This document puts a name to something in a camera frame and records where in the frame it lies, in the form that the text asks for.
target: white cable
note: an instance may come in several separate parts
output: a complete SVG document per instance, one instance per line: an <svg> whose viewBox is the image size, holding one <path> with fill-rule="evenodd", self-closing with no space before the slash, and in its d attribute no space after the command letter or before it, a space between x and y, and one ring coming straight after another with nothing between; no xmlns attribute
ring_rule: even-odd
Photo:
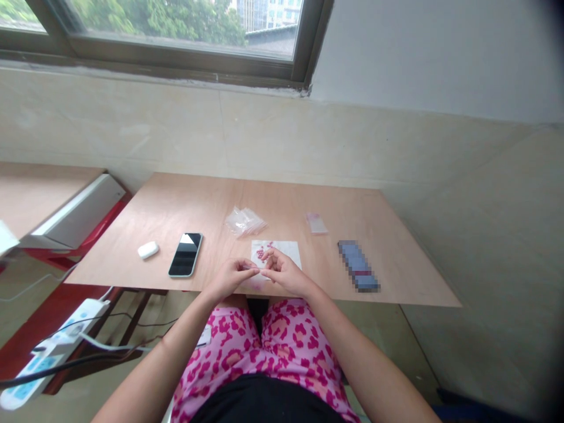
<svg viewBox="0 0 564 423"><path fill-rule="evenodd" d="M123 347L114 347L112 345L104 345L104 344L96 341L94 338L86 335L85 333L80 333L80 336L83 337L86 341L90 342L95 347L101 348L101 349L106 350L106 351L131 350L132 348L135 348L135 345L124 345ZM139 350L139 351L150 351L150 350L152 350L152 348L146 348L146 347L137 347L135 349Z"/></svg>
<svg viewBox="0 0 564 423"><path fill-rule="evenodd" d="M105 300L106 297L110 294L110 292L112 292L112 290L113 290L113 287L110 287L110 289L108 289L108 291L106 291L106 293L105 293L103 296L101 296L101 297L98 299L98 301L103 301L103 300Z"/></svg>
<svg viewBox="0 0 564 423"><path fill-rule="evenodd" d="M66 271L66 273L60 278L57 279L55 275L49 273L46 274L45 276L43 276L41 279L36 280L35 282L33 282L30 286L28 286L26 289L24 289L23 291L21 291L19 294L13 296L12 298L0 298L0 301L3 303L9 303L11 301L14 301L16 298L18 298L20 295L22 295L23 293L29 291L31 288L33 288L34 286L36 286L38 283L43 282L45 279L47 279L49 276L53 277L56 281L58 282L63 282L66 277L69 275L69 273L76 267L78 266L78 263L76 263L73 267L71 267L69 270Z"/></svg>

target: lap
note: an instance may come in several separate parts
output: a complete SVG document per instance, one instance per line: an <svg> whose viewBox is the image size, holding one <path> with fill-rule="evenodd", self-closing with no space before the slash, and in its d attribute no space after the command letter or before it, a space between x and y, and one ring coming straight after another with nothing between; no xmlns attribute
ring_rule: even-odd
<svg viewBox="0 0 564 423"><path fill-rule="evenodd" d="M248 309L216 308L211 343L196 350L174 394L172 421L190 419L221 386L242 374L262 372L315 393L346 420L356 421L341 370L307 303L289 298L263 317L261 338Z"/></svg>

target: floor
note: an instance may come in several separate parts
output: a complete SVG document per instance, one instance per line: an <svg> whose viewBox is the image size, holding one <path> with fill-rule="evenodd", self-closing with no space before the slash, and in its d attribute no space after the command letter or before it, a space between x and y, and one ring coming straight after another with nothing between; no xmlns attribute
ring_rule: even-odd
<svg viewBox="0 0 564 423"><path fill-rule="evenodd" d="M7 269L0 274L0 298L10 298L43 275L52 273L60 277L62 272L30 257L17 254ZM0 303L0 347L33 314L35 309L55 289L58 282L49 278L10 303ZM163 323L178 317L195 298L195 293L171 291L166 297L152 296L141 323ZM127 311L140 301L140 295L125 293L114 313ZM431 404L439 404L435 393L438 387L432 370L419 347L400 306L393 304L355 303L338 301L338 306L351 321L408 376ZM127 319L110 318L97 339L103 343L120 338L127 326ZM132 344L162 333L159 328L137 328ZM3 423L23 421L89 422L108 396L139 362L134 360L112 369L65 384L55 396L40 395L16 411L0 409ZM354 393L347 387L353 408L364 413Z"/></svg>

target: wooden table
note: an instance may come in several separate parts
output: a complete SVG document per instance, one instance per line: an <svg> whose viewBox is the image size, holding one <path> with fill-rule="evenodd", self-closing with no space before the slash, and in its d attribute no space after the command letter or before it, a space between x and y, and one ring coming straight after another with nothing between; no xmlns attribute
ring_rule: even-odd
<svg viewBox="0 0 564 423"><path fill-rule="evenodd" d="M233 207L249 207L267 223L259 235L236 239L225 226ZM306 212L329 230L313 236ZM191 278L167 275L180 235L202 232ZM66 283L201 291L228 257L250 257L251 240L297 241L303 270L332 298L460 307L461 304L379 190L285 184L155 173L90 250ZM381 284L358 293L339 255L339 240L357 240ZM137 248L156 241L143 261ZM263 291L287 296L276 284Z"/></svg>
<svg viewBox="0 0 564 423"><path fill-rule="evenodd" d="M0 162L0 220L21 239L103 172L97 167Z"/></svg>

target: black shirt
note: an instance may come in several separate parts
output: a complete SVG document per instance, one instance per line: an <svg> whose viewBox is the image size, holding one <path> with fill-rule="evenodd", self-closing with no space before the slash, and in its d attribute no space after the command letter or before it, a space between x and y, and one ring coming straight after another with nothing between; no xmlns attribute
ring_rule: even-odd
<svg viewBox="0 0 564 423"><path fill-rule="evenodd" d="M219 388L191 423L343 423L325 401L299 385L264 374L238 377Z"/></svg>

